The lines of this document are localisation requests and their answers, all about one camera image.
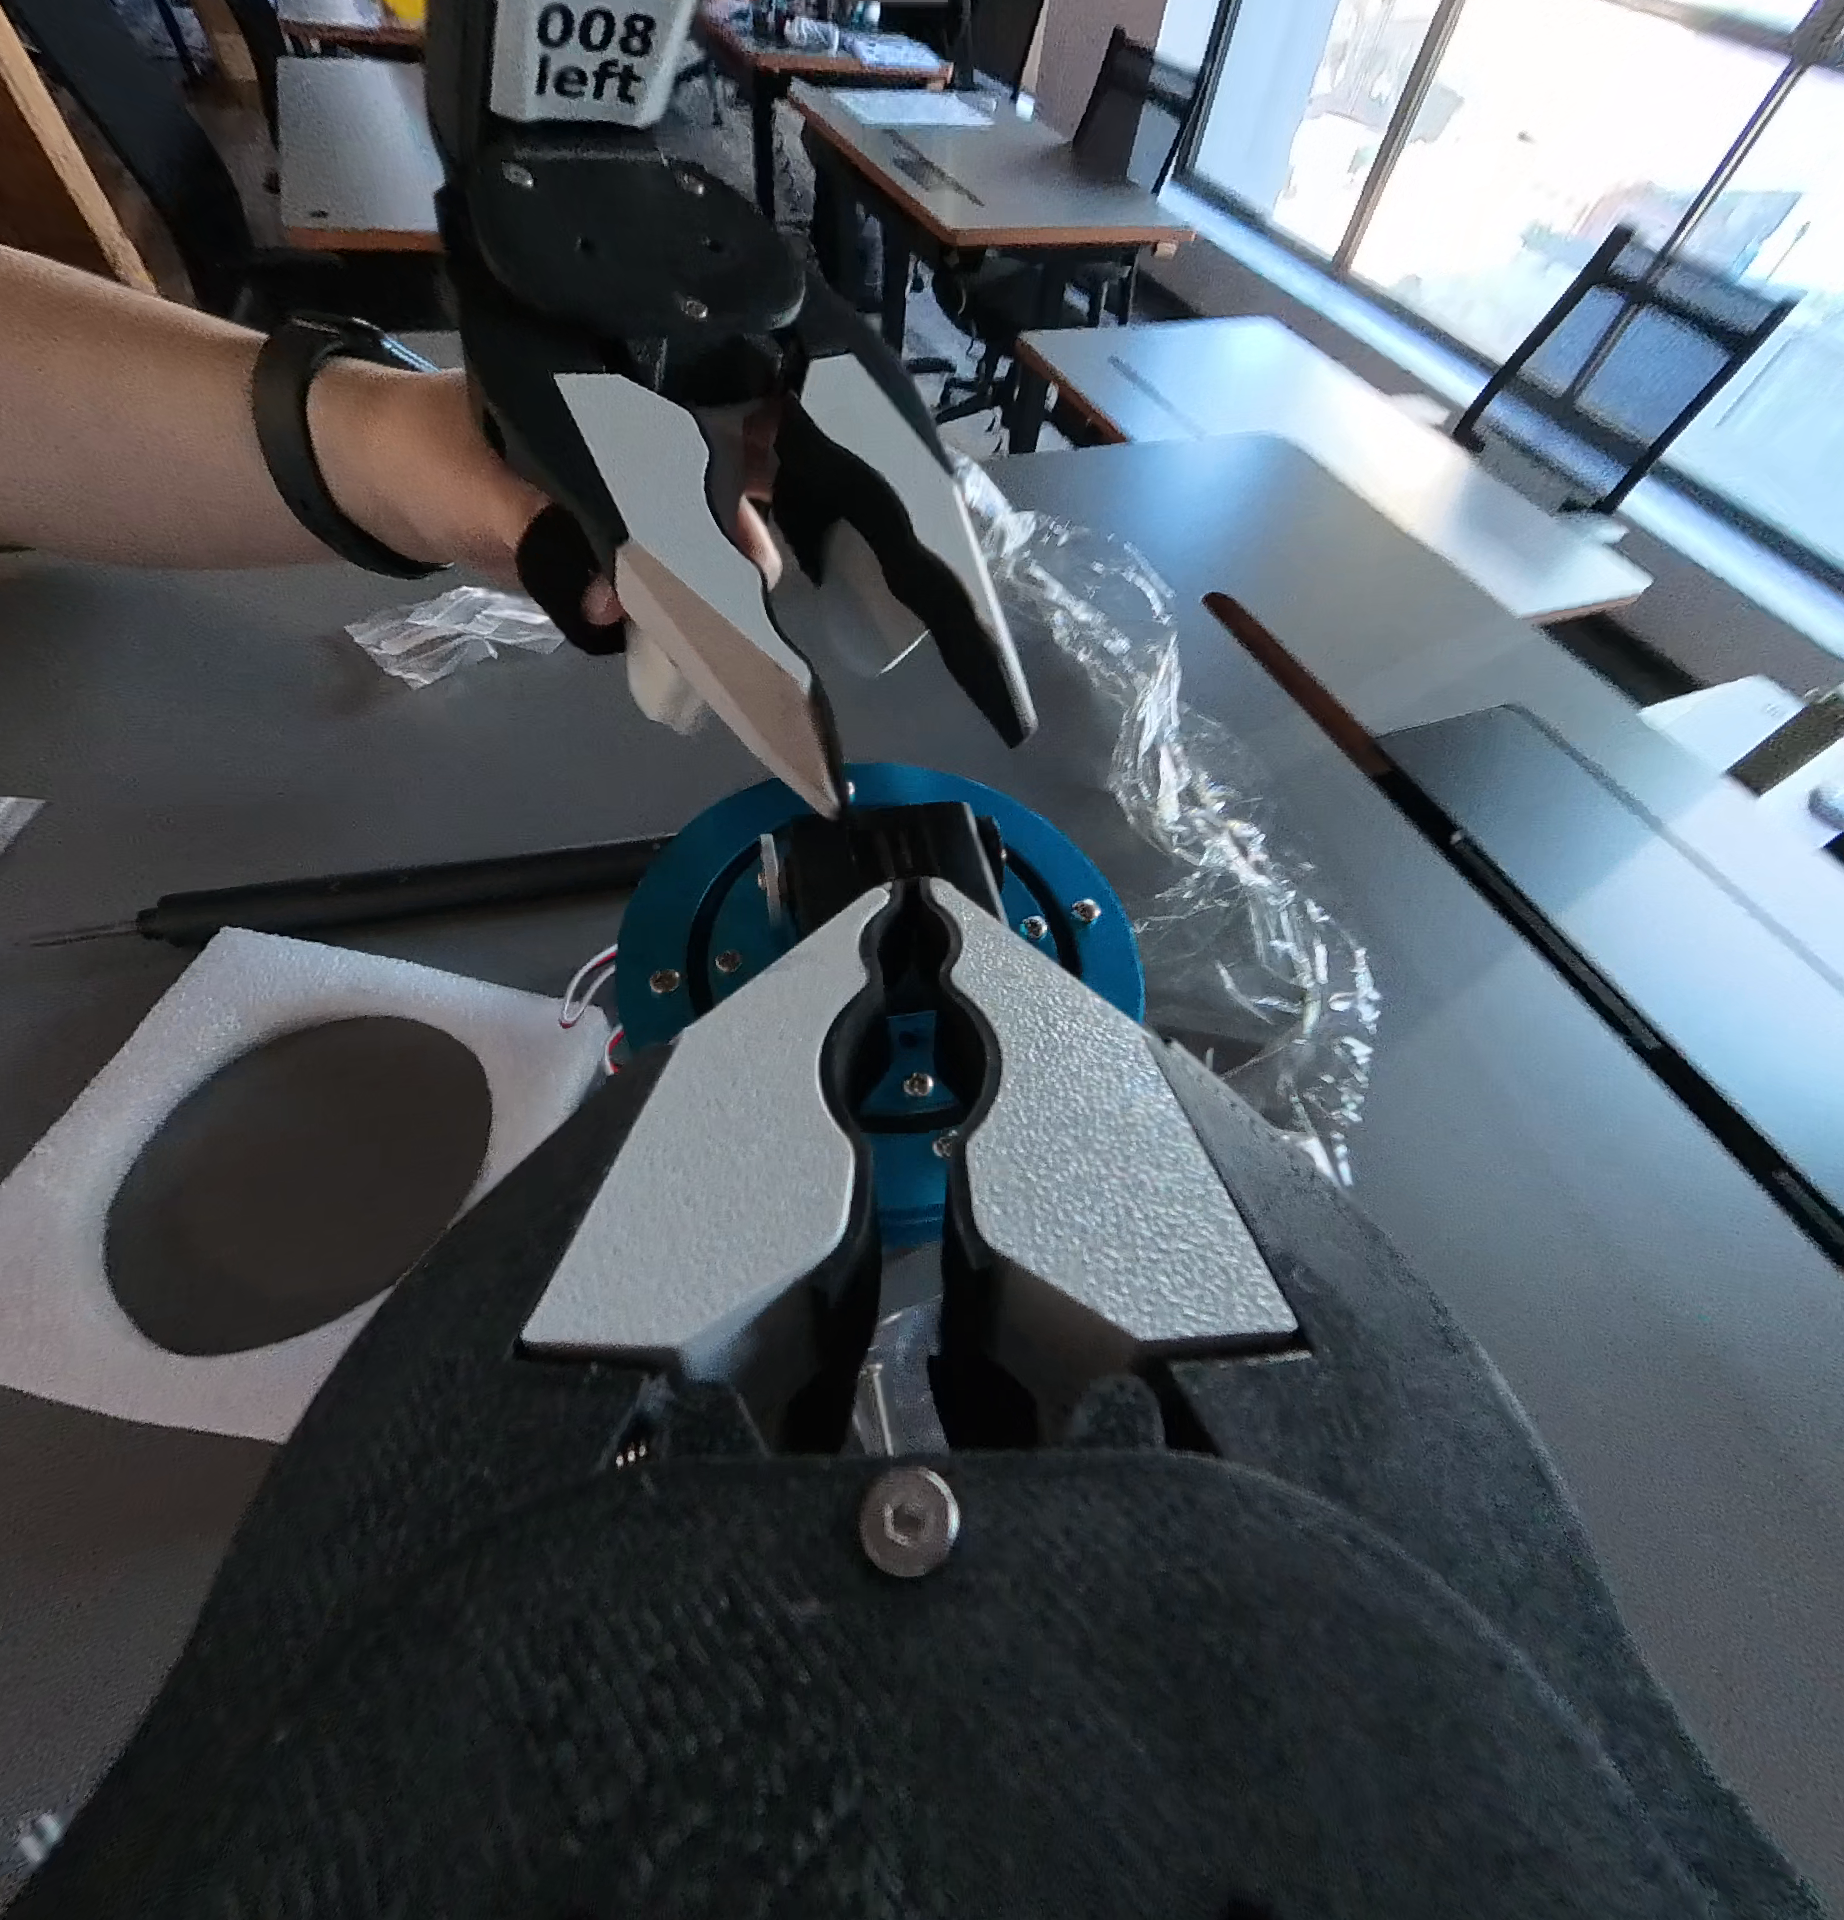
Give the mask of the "small clear plastic bag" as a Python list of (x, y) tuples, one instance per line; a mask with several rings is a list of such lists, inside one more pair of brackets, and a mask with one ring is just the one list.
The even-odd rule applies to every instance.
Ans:
[(345, 632), (378, 671), (411, 690), (481, 662), (542, 657), (565, 644), (562, 632), (532, 599), (479, 584), (364, 615)]

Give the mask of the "white foam sheet with hole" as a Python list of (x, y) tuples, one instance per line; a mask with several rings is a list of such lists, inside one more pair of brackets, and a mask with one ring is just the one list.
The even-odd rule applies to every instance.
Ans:
[(285, 1442), (587, 1097), (601, 1011), (220, 930), (0, 1185), (0, 1385)]

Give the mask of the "adjacent grey desk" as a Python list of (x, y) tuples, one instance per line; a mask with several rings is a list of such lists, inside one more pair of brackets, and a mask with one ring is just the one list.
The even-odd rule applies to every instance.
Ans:
[(1410, 816), (1844, 1265), (1844, 867), (1636, 721), (1379, 737)]

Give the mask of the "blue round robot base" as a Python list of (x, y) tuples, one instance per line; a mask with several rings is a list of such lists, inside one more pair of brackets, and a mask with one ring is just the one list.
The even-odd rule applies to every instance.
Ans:
[[(1002, 917), (1013, 930), (1132, 1020), (1145, 1017), (1145, 975), (1127, 909), (1100, 870), (1056, 825), (1005, 793), (900, 763), (847, 769), (862, 805), (965, 803), (993, 823)], [(770, 965), (798, 939), (790, 909), (770, 909), (763, 837), (786, 853), (804, 805), (776, 780), (716, 801), (650, 863), (628, 901), (612, 986), (628, 1050), (676, 1039)], [(886, 1251), (936, 1240), (946, 1191), (938, 1151), (963, 1115), (938, 1061), (936, 1016), (917, 996), (886, 1013), (885, 1073), (864, 1097), (879, 1232)]]

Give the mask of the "black metal frame chair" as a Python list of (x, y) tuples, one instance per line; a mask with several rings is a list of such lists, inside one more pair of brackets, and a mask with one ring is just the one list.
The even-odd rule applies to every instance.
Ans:
[(1468, 451), (1505, 437), (1569, 483), (1567, 512), (1608, 515), (1799, 300), (1799, 289), (1739, 283), (1613, 226), (1451, 437)]

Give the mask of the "black screwdriver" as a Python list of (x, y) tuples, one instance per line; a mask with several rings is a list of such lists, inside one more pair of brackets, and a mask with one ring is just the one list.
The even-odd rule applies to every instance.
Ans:
[(525, 854), (184, 891), (163, 895), (123, 921), (33, 934), (30, 944), (140, 935), (168, 946), (201, 946), (227, 928), (296, 935), (605, 898), (633, 891), (669, 841), (669, 834), (658, 834)]

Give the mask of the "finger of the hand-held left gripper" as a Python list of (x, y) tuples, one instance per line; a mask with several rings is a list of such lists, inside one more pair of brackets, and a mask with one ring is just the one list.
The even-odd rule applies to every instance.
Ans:
[(673, 733), (716, 718), (833, 820), (846, 778), (830, 711), (770, 617), (765, 574), (716, 521), (699, 424), (624, 375), (562, 373), (554, 386), (621, 522), (612, 586), (637, 708)]
[(881, 674), (932, 641), (993, 733), (1029, 738), (1029, 686), (934, 418), (879, 363), (825, 353), (783, 399), (773, 454), (770, 512), (817, 644)]

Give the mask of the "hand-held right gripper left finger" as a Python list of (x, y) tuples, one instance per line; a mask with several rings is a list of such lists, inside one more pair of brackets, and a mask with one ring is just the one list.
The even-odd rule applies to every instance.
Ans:
[(830, 1035), (876, 1008), (885, 918), (869, 886), (665, 1048), (522, 1354), (725, 1385), (776, 1448), (839, 1448), (879, 1246)]

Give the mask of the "person's left forearm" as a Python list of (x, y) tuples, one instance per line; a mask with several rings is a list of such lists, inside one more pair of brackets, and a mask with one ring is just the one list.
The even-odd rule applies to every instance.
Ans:
[(263, 462), (258, 338), (0, 245), (0, 545), (140, 568), (322, 564)]

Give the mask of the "wood-edged background desk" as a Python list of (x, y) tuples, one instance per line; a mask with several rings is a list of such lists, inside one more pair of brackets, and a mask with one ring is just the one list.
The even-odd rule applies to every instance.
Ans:
[(1098, 180), (1073, 145), (1014, 108), (965, 126), (881, 126), (846, 88), (795, 84), (790, 104), (817, 158), (841, 173), (836, 197), (881, 228), (879, 331), (906, 345), (909, 268), (976, 266), (1002, 253), (1032, 263), (1029, 329), (1051, 329), (1063, 285), (1088, 260), (1171, 255), (1197, 228), (1127, 180)]

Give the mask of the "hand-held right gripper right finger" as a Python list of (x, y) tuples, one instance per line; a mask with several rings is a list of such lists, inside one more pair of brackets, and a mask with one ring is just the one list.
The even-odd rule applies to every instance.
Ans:
[(919, 905), (971, 1086), (927, 1362), (949, 1444), (1213, 1452), (1177, 1365), (1299, 1356), (1299, 1324), (1154, 1035), (952, 882)]

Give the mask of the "pale background desk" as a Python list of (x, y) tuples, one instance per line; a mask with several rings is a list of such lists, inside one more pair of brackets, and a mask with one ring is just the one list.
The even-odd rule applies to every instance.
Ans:
[(1438, 429), (1268, 316), (1040, 327), (1020, 368), (1112, 444), (1269, 435), (1302, 450), (1491, 599), (1536, 626), (1611, 615), (1651, 574), (1542, 512)]

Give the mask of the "small grey background desk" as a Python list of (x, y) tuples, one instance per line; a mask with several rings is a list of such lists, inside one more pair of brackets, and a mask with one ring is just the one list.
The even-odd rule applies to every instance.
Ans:
[(424, 69), (406, 60), (276, 64), (282, 237), (312, 253), (438, 253), (438, 156)]

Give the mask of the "clear plastic wrap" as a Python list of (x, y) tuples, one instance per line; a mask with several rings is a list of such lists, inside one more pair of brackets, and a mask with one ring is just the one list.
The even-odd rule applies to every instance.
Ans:
[(1177, 595), (1129, 539), (1024, 507), (954, 451), (956, 491), (1067, 750), (1122, 820), (1103, 853), (1148, 1024), (1338, 1186), (1365, 1113), (1384, 996), (1362, 939), (1278, 834), (1259, 764), (1190, 702)]

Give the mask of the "black wristband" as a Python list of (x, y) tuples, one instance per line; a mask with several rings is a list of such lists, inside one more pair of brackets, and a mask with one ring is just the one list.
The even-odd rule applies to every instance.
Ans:
[(406, 556), (342, 509), (312, 448), (310, 391), (337, 360), (428, 375), (437, 368), (406, 343), (355, 316), (291, 314), (263, 338), (250, 376), (257, 444), (291, 515), (334, 556), (392, 581), (424, 581), (440, 564)]

